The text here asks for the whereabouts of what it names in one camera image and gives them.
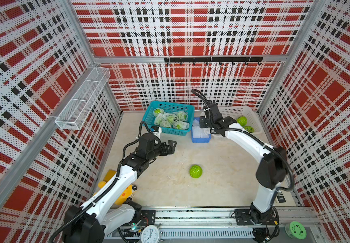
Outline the green custard apple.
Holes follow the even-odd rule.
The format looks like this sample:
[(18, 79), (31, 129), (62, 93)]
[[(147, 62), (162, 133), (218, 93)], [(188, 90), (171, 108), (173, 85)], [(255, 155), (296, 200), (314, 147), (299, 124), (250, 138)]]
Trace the green custard apple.
[(189, 174), (192, 178), (200, 178), (202, 176), (203, 170), (199, 165), (193, 165), (190, 170)]
[(237, 123), (242, 127), (245, 127), (247, 125), (247, 118), (245, 116), (240, 116), (237, 118)]
[(251, 126), (245, 126), (244, 129), (249, 133), (253, 133), (255, 131), (254, 128)]

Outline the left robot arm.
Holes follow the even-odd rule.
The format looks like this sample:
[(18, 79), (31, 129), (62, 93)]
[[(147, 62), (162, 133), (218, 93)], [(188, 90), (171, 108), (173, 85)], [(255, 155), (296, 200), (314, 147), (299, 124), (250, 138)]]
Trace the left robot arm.
[(131, 200), (110, 211), (115, 201), (160, 156), (172, 155), (176, 141), (161, 142), (155, 134), (143, 134), (134, 153), (118, 164), (116, 174), (97, 194), (80, 207), (71, 206), (65, 214), (64, 224), (49, 238), (52, 243), (61, 236), (64, 243), (101, 243), (122, 225), (138, 221), (141, 206)]

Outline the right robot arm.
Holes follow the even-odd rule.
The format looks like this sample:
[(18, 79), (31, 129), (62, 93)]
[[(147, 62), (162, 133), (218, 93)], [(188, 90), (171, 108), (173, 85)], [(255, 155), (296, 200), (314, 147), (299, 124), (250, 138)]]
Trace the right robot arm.
[(287, 162), (286, 150), (264, 143), (232, 117), (223, 117), (215, 103), (205, 105), (203, 110), (204, 116), (200, 117), (199, 122), (201, 128), (209, 128), (213, 134), (232, 140), (259, 164), (256, 171), (259, 187), (249, 214), (253, 224), (263, 224), (273, 210), (277, 194), (294, 188), (294, 176)]

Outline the stack of white foam nets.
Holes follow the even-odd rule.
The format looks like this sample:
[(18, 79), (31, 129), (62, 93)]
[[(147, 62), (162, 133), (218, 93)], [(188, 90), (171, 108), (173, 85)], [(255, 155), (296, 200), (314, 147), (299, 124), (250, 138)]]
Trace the stack of white foam nets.
[(199, 118), (195, 117), (192, 124), (193, 139), (207, 139), (210, 137), (209, 129), (200, 128)]

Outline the blue plastic tray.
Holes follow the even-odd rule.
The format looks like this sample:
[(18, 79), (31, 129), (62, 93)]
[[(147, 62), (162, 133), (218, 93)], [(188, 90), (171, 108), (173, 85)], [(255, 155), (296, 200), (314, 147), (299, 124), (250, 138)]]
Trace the blue plastic tray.
[(209, 129), (200, 128), (200, 120), (195, 117), (192, 124), (191, 134), (193, 143), (209, 143), (211, 134)]

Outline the teal plastic basket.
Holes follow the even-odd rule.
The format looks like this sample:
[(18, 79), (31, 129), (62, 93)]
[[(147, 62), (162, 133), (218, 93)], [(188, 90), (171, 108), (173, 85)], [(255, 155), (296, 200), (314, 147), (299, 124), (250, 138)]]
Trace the teal plastic basket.
[(195, 108), (191, 105), (152, 101), (142, 121), (158, 126), (163, 133), (186, 136), (191, 131)]

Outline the white plastic basket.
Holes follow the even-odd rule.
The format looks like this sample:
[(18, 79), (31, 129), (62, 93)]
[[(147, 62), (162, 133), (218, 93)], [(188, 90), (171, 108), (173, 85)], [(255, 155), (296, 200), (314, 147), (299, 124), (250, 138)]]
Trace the white plastic basket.
[(220, 107), (219, 111), (223, 118), (227, 116), (232, 117), (239, 122), (242, 127), (246, 127), (250, 131), (253, 131), (253, 134), (255, 135), (264, 132), (257, 114), (248, 106)]

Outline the yellow plush toy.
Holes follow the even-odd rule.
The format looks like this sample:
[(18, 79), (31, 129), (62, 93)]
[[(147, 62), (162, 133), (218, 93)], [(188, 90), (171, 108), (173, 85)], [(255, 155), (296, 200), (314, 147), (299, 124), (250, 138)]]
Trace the yellow plush toy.
[(108, 170), (104, 178), (99, 182), (99, 191), (95, 194), (96, 198), (101, 197), (97, 204), (111, 207), (120, 197), (127, 198), (132, 194), (132, 184), (137, 180), (137, 172), (131, 167), (122, 166), (119, 175), (115, 170)]

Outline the white remote control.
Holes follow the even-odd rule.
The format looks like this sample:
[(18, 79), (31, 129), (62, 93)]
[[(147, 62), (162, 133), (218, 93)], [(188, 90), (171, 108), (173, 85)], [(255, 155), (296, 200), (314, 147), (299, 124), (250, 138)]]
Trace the white remote control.
[(285, 196), (283, 194), (282, 191), (277, 191), (277, 194), (276, 194), (276, 201), (278, 203), (285, 203), (286, 202), (286, 199), (285, 199)]

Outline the green tape spool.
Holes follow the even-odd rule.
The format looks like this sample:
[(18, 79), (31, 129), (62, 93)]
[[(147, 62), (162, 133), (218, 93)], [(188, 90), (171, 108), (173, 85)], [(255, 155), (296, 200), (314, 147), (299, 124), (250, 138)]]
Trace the green tape spool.
[(297, 221), (287, 223), (285, 225), (285, 232), (291, 239), (304, 240), (307, 237), (305, 227)]

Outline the black hook rail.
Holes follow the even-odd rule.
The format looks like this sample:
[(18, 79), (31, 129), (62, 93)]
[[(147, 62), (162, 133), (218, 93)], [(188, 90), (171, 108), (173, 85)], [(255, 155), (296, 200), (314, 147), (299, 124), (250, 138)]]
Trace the black hook rail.
[(164, 58), (165, 63), (261, 63), (263, 57), (169, 57)]

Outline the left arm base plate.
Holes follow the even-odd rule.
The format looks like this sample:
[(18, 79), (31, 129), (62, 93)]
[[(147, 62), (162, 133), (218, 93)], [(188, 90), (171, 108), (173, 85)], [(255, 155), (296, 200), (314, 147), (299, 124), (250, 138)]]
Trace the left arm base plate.
[(154, 225), (155, 218), (156, 218), (155, 210), (142, 210), (137, 217), (134, 217), (131, 222), (124, 224), (123, 227), (127, 227), (127, 226), (146, 227), (148, 225)]

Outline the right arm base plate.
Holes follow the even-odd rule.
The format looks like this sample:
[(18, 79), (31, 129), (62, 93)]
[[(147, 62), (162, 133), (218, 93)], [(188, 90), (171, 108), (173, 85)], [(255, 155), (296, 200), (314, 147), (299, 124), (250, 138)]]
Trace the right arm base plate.
[(276, 225), (278, 222), (277, 216), (273, 209), (269, 209), (267, 212), (260, 213), (258, 210), (252, 209), (236, 209), (234, 211), (234, 217), (237, 225), (239, 226), (251, 226), (251, 225)]

